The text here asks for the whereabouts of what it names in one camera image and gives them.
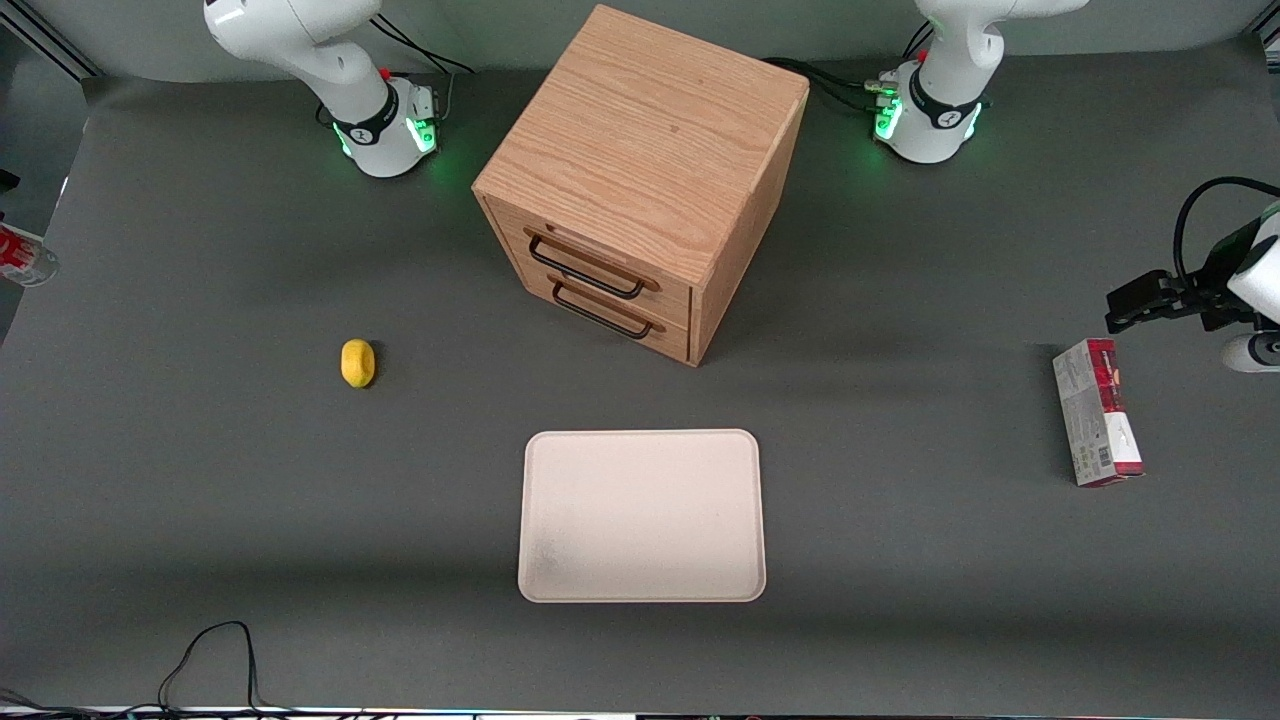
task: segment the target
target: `green led light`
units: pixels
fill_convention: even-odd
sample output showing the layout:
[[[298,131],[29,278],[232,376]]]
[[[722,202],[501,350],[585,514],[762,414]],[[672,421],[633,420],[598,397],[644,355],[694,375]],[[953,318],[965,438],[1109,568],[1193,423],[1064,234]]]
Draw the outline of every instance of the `green led light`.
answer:
[[[897,129],[897,120],[902,117],[902,101],[893,99],[893,104],[888,108],[881,110],[881,118],[876,122],[876,135],[881,140],[888,140],[893,137],[893,131]]]
[[[342,131],[338,129],[338,123],[333,124],[333,133],[338,136],[338,142],[342,143],[342,154],[351,158],[351,147],[347,147],[347,138],[342,136]]]
[[[978,106],[973,109],[973,119],[969,120],[969,129],[964,131],[965,140],[973,137],[973,131],[975,127],[978,127],[978,115],[980,114],[982,114],[982,102],[978,102]]]
[[[417,143],[417,149],[424,155],[435,150],[435,127],[431,123],[404,118],[404,127],[408,128],[408,133],[413,136],[413,142]]]

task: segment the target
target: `black metal handle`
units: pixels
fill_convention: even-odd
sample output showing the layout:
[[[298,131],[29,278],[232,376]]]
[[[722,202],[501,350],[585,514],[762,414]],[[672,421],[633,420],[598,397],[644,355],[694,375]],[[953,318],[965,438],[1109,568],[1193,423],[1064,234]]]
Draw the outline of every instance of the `black metal handle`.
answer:
[[[575,270],[573,268],[570,268],[564,263],[552,260],[550,258],[538,252],[538,246],[541,243],[543,243],[543,236],[534,234],[534,240],[529,243],[529,254],[534,256],[534,260],[538,260],[539,263],[549,268],[556,268],[557,270],[564,273],[566,275],[573,279],[582,281],[586,284],[594,287],[595,290],[602,290],[614,297],[621,297],[622,300],[635,300],[636,296],[640,295],[640,291],[644,290],[644,281],[636,281],[636,286],[631,290],[622,290],[620,287],[613,287],[609,283],[600,282],[581,270]]]
[[[581,315],[581,316],[586,318],[588,320],[599,323],[599,324],[609,328],[611,331],[613,331],[613,332],[616,332],[616,333],[618,333],[618,334],[621,334],[623,337],[630,337],[631,340],[644,340],[644,338],[646,338],[649,336],[649,331],[653,329],[653,323],[645,323],[644,328],[641,328],[639,331],[628,331],[628,329],[623,328],[622,325],[614,323],[613,320],[609,320],[607,318],[602,318],[602,316],[596,315],[595,313],[591,313],[586,307],[581,307],[579,305],[573,305],[568,300],[564,300],[563,297],[559,296],[559,291],[562,291],[562,290],[564,290],[564,283],[556,283],[556,287],[552,288],[552,299],[556,300],[557,305],[559,305],[561,307],[564,307],[566,310],[568,310],[571,313],[576,313],[577,315]]]

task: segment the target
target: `wood grain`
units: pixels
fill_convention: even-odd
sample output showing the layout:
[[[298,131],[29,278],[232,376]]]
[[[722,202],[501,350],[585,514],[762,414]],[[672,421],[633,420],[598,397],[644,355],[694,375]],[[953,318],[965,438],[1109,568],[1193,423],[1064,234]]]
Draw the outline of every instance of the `wood grain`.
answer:
[[[768,229],[773,213],[778,209],[782,187],[787,181],[787,170],[791,168],[796,136],[800,133],[800,115],[804,113],[804,105],[805,99],[801,97],[791,122],[778,137],[778,143],[760,173],[755,191],[748,197],[746,205],[739,214],[737,225],[717,258],[707,286],[692,299],[694,307],[690,315],[689,334],[690,361],[694,365],[701,363],[707,354],[712,336],[719,328],[724,311],[728,310],[728,302],[737,292],[737,286],[742,281],[742,275],[746,274],[746,266],[755,256],[755,250],[759,247],[760,240],[764,238],[764,231]]]
[[[590,332],[608,333],[622,341],[643,345],[649,350],[654,350],[667,357],[671,357],[672,360],[689,364],[689,331],[684,327],[666,323],[663,320],[645,318],[635,311],[620,307],[614,299],[600,295],[599,292],[595,292],[586,286],[577,284],[573,281],[558,277],[556,273],[532,275],[525,287],[535,296],[554,304],[556,300],[552,297],[552,292],[556,290],[556,283],[564,286],[564,290],[561,293],[562,299],[568,300],[579,307],[595,313],[596,315],[600,315],[627,329],[639,331],[644,328],[646,322],[653,323],[653,328],[649,331],[649,334],[643,340],[626,338],[603,325],[596,325],[595,323],[591,323],[594,328],[591,328]]]
[[[635,263],[626,256],[594,258],[591,251],[580,247],[584,245],[580,238],[566,237],[557,225],[540,222],[532,214],[500,200],[490,199],[489,205],[498,227],[498,234],[503,240],[503,246],[508,249],[507,255],[512,263],[517,264],[517,272],[522,281],[530,277],[530,268],[536,273],[556,272],[538,263],[529,252],[530,232],[540,232],[550,241],[539,250],[544,256],[562,261],[613,287],[630,288],[639,279],[645,286],[640,295],[634,300],[614,300],[646,315],[676,323],[684,328],[689,327],[691,293],[687,284],[668,273],[635,268]]]
[[[477,190],[704,283],[808,82],[598,6]]]
[[[567,282],[678,328],[682,350],[646,345],[696,365],[777,209],[808,95],[797,74],[599,5],[472,190],[530,292]],[[529,252],[544,231],[548,255],[645,290],[566,281]]]

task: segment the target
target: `red and white box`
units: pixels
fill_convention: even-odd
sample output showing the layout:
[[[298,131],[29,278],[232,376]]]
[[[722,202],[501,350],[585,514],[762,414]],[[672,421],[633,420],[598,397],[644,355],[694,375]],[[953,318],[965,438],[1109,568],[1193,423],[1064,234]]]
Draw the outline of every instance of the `red and white box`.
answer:
[[[1138,442],[1120,397],[1114,340],[1085,340],[1053,359],[1057,396],[1071,442],[1075,484],[1100,488],[1143,474]]]

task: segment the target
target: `yellow lemon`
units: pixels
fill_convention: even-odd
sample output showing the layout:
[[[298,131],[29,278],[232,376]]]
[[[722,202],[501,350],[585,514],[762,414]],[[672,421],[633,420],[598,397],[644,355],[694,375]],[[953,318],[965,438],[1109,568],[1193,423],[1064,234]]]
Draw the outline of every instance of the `yellow lemon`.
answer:
[[[365,387],[374,379],[374,348],[362,340],[342,346],[342,378],[351,387]]]

